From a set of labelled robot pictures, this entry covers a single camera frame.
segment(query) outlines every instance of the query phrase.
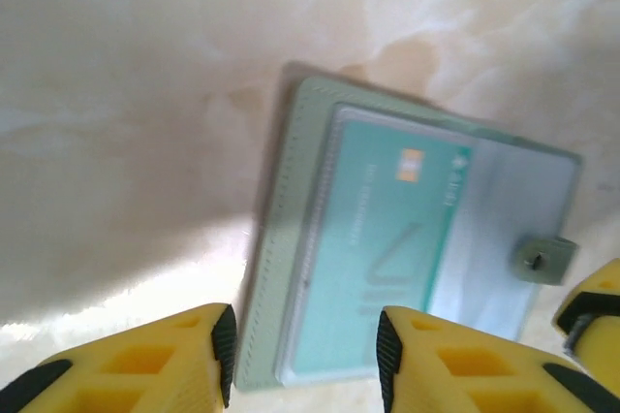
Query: teal card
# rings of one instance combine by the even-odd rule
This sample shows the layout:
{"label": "teal card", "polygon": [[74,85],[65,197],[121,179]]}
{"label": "teal card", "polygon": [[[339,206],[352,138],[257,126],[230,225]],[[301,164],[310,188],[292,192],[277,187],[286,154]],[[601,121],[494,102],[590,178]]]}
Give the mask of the teal card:
{"label": "teal card", "polygon": [[382,308],[428,306],[472,148],[388,121],[350,115],[333,131],[289,365],[297,376],[373,368]]}

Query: yellow robotic claw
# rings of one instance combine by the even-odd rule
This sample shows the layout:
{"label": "yellow robotic claw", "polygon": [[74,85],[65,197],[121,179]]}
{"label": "yellow robotic claw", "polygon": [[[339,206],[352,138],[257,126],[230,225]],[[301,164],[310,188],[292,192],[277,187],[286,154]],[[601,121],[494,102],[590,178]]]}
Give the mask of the yellow robotic claw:
{"label": "yellow robotic claw", "polygon": [[220,412],[235,342],[233,308],[200,306],[45,360],[0,391],[0,411]]}
{"label": "yellow robotic claw", "polygon": [[386,413],[620,412],[564,359],[409,308],[384,309],[377,358]]}
{"label": "yellow robotic claw", "polygon": [[553,321],[568,354],[620,396],[620,260],[581,282]]}

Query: light green card holder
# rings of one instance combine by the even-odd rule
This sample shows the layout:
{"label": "light green card holder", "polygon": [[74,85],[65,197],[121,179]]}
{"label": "light green card holder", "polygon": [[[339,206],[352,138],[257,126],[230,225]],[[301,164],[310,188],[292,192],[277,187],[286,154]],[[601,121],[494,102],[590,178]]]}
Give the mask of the light green card holder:
{"label": "light green card holder", "polygon": [[[236,387],[374,375],[384,304],[516,338],[537,282],[558,283],[573,256],[558,235],[579,165],[423,102],[305,79],[262,224]],[[511,225],[497,229],[503,218]],[[372,220],[380,227],[362,234]]]}

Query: beige marble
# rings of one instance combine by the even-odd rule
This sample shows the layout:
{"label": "beige marble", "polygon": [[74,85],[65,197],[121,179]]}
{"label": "beige marble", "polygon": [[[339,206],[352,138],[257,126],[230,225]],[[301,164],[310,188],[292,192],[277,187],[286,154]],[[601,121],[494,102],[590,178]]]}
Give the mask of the beige marble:
{"label": "beige marble", "polygon": [[[291,60],[582,153],[569,284],[620,255],[620,0],[0,0],[0,385],[236,301]],[[526,342],[558,349],[566,292],[541,292]],[[231,411],[381,407],[368,381]]]}

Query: marble table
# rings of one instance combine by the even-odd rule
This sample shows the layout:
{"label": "marble table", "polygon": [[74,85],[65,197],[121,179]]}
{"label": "marble table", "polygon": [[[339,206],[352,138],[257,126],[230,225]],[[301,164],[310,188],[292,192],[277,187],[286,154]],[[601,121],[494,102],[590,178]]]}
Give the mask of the marble table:
{"label": "marble table", "polygon": [[[301,61],[574,150],[581,252],[620,255],[620,0],[0,0],[0,385],[52,352],[235,302],[282,67]],[[376,381],[231,412],[381,411]]]}

